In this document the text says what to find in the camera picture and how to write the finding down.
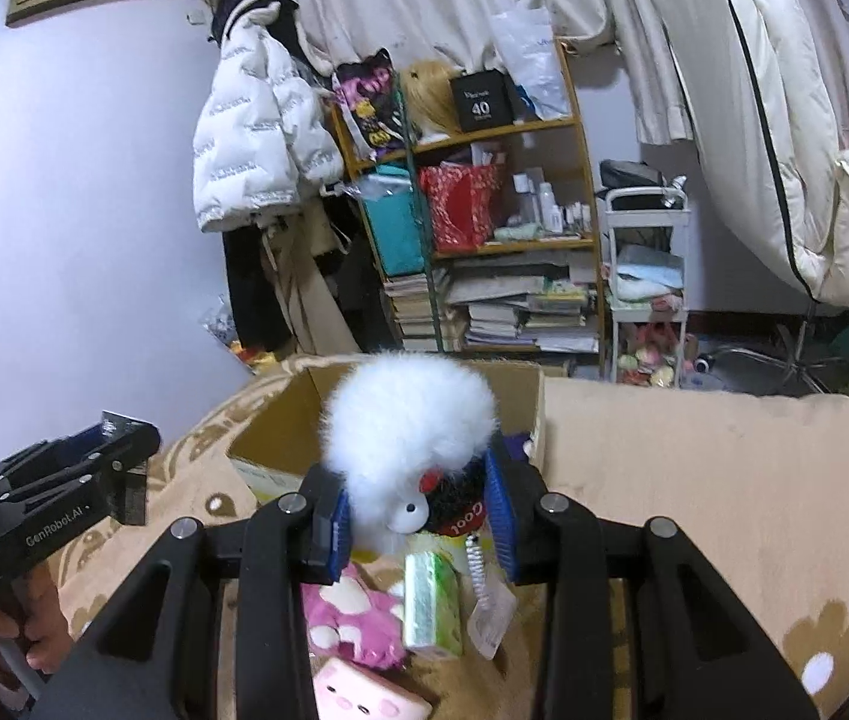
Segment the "left hand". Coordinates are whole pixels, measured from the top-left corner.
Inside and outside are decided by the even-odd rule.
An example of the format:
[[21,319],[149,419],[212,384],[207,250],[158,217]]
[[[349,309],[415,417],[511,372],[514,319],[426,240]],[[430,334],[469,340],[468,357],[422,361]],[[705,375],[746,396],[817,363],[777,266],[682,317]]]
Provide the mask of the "left hand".
[[[0,611],[0,639],[14,642],[20,635],[27,640],[29,667],[53,674],[73,646],[68,621],[60,608],[60,596],[48,562],[34,567],[22,579],[26,619],[22,624]],[[29,694],[20,685],[0,655],[0,704],[13,713],[26,707]]]

